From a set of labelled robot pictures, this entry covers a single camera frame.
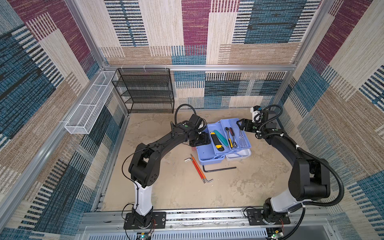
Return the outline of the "aluminium front rail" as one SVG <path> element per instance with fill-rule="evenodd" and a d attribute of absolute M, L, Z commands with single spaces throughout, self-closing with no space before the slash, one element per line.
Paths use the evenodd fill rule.
<path fill-rule="evenodd" d="M 262 207 L 250 208 L 211 208 L 154 210 L 152 222 L 156 230 L 178 230 L 198 228 L 253 227 L 253 226 L 294 226 L 301 217 L 302 210 L 293 213 L 280 213 L 264 220 Z M 137 229 L 129 211 L 85 213 L 77 229 L 77 234 L 85 232 L 123 231 L 126 226 Z"/>

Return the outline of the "teal utility knife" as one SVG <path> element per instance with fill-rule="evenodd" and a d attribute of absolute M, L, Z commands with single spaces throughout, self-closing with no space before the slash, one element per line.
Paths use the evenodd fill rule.
<path fill-rule="evenodd" d="M 217 135 L 217 137 L 224 146 L 229 147 L 228 140 L 219 131 L 214 130 L 214 133 Z"/>

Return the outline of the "black hex key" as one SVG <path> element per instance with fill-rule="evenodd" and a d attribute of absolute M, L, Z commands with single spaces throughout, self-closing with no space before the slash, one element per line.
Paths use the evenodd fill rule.
<path fill-rule="evenodd" d="M 212 170 L 207 170 L 205 168 L 205 166 L 202 166 L 203 167 L 203 171 L 205 173 L 214 173 L 214 172 L 221 172 L 221 171 L 228 171 L 228 170 L 234 170 L 234 169 L 237 169 L 237 167 L 228 167 L 228 168 L 219 168 L 219 169 L 212 169 Z"/>

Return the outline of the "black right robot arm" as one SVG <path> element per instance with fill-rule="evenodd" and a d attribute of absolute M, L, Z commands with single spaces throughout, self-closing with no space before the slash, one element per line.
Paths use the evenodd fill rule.
<path fill-rule="evenodd" d="M 262 212 L 264 222 L 273 224 L 287 213 L 306 206 L 332 207 L 339 204 L 345 195 L 341 177 L 328 161 L 305 151 L 278 127 L 277 120 L 283 108 L 279 105 L 265 108 L 254 106 L 251 113 L 251 119 L 236 122 L 239 129 L 265 140 L 292 166 L 288 189 L 265 201 Z"/>

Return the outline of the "black yellow utility knife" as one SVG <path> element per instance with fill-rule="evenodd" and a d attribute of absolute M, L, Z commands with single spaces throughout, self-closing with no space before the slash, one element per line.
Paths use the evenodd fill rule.
<path fill-rule="evenodd" d="M 214 132 L 210 132 L 210 135 L 211 135 L 211 138 L 213 140 L 213 143 L 214 143 L 216 149 L 219 152 L 223 152 L 225 150 L 225 148 L 223 147 L 222 143 L 220 142 L 218 136 Z"/>

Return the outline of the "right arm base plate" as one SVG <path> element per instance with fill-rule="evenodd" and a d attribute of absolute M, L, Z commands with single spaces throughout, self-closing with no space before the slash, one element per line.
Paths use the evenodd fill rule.
<path fill-rule="evenodd" d="M 264 213 L 260 208 L 247 208 L 244 211 L 250 226 L 289 225 L 291 220 L 287 213 Z"/>

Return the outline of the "yellow black handle ratchet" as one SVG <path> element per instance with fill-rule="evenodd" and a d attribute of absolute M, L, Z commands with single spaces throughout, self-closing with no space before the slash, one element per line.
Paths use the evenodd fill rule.
<path fill-rule="evenodd" d="M 233 142 L 232 142 L 232 139 L 231 139 L 231 136 L 230 136 L 230 129 L 229 129 L 228 127 L 225 127 L 225 130 L 226 130 L 227 135 L 228 135 L 229 147 L 230 147 L 231 149 L 233 149 L 234 146 L 233 146 Z"/>

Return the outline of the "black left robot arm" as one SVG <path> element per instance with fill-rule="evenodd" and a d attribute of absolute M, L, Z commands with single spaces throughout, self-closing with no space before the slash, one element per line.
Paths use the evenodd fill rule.
<path fill-rule="evenodd" d="M 190 108 L 193 114 L 189 120 L 178 122 L 178 111 L 182 107 Z M 159 177 L 162 158 L 178 145 L 188 143 L 193 147 L 207 126 L 207 121 L 197 115 L 194 107 L 181 104 L 175 110 L 175 118 L 171 122 L 171 131 L 168 134 L 147 145 L 140 143 L 134 153 L 129 155 L 132 157 L 128 168 L 130 176 L 125 174 L 124 166 L 122 174 L 134 184 L 136 199 L 132 211 L 125 218 L 126 223 L 147 228 L 155 222 L 152 186 Z"/>

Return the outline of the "red hex key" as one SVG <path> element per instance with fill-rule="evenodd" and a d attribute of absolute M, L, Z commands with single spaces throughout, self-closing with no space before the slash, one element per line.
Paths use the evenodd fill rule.
<path fill-rule="evenodd" d="M 184 162 L 192 162 L 192 163 L 193 163 L 193 165 L 194 165 L 196 171 L 198 172 L 198 174 L 199 174 L 199 176 L 200 176 L 202 182 L 205 184 L 206 181 L 205 181 L 205 179 L 204 179 L 204 177 L 203 177 L 201 171 L 198 169 L 198 166 L 197 166 L 195 160 L 193 160 L 192 158 L 187 158 L 187 159 L 184 160 Z"/>

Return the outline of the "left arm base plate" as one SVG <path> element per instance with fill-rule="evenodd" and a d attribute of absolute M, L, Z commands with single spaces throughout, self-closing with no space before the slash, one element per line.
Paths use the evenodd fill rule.
<path fill-rule="evenodd" d="M 166 212 L 149 212 L 145 216 L 136 212 L 127 213 L 124 222 L 124 230 L 149 230 L 151 228 L 164 229 L 166 227 L 166 219 Z"/>

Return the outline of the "white and blue toolbox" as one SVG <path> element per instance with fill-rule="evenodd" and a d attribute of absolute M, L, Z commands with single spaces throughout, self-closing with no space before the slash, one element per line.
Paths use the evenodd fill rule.
<path fill-rule="evenodd" d="M 201 165 L 219 164 L 223 160 L 240 161 L 251 156 L 251 143 L 241 131 L 240 119 L 222 119 L 214 124 L 208 124 L 210 144 L 197 147 L 198 159 Z"/>

